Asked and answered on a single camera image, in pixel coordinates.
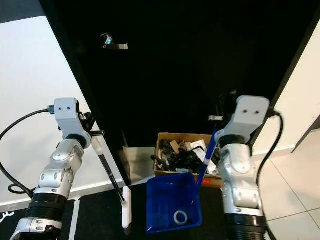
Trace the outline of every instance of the white wall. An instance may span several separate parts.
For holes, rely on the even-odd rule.
[[[89,107],[45,16],[0,24],[0,132],[18,118],[74,97],[80,110]],[[62,140],[54,115],[33,116],[9,131],[0,142],[0,160],[28,188],[34,188],[49,157]],[[115,178],[121,175],[104,142]],[[85,150],[73,189],[110,184],[92,147]],[[0,172],[0,206],[28,199],[8,192],[10,181]]]
[[[276,151],[290,152],[320,114],[320,23],[317,24],[275,109],[284,116],[284,131]],[[276,117],[267,121],[253,146],[254,155],[269,151],[278,134],[279,124]]]

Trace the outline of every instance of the metal ring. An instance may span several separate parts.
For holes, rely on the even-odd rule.
[[[184,216],[184,221],[178,221],[177,219],[178,214],[182,214]],[[179,210],[174,213],[173,219],[177,225],[185,225],[188,221],[188,216],[184,211]]]

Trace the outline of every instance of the cardboard box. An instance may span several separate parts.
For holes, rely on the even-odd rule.
[[[185,133],[168,133],[168,132],[161,132],[158,134],[158,140],[156,142],[156,148],[155,148],[155,154],[159,156],[159,145],[160,141],[162,139],[165,140],[176,140],[178,143],[181,141],[185,142],[196,142],[199,140],[204,140],[205,145],[208,147],[211,139],[211,135],[204,135],[204,134],[185,134]],[[176,171],[161,171],[157,169],[157,162],[154,161],[153,165],[153,170],[154,174],[159,177],[159,176],[164,176],[164,175],[170,175],[170,174],[181,174],[181,172],[176,172]],[[195,180],[198,180],[198,174],[193,174],[195,176]],[[213,176],[210,174],[206,174],[202,183],[203,187],[209,187],[209,188],[221,188],[222,186],[222,180],[219,175]]]

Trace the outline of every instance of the black floor mat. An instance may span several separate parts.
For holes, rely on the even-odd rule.
[[[74,204],[75,204],[74,200],[69,200],[66,203],[66,207],[62,217],[62,233],[59,240],[69,239],[72,215],[74,212]],[[12,234],[15,232],[19,220],[25,217],[26,211],[27,209],[14,211],[13,216],[6,217],[3,220],[3,222],[0,223],[0,239],[1,240],[9,240],[12,237]]]
[[[218,188],[202,188],[203,224],[199,227],[146,235],[146,184],[131,187],[132,224],[130,235],[122,228],[122,207],[114,190],[80,199],[75,240],[225,240],[225,216]]]

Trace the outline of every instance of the blue plastic basket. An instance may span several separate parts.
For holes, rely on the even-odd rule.
[[[200,198],[195,191],[195,178],[191,173],[150,179],[146,187],[147,234],[200,226],[203,217]],[[182,224],[185,214],[187,221]]]

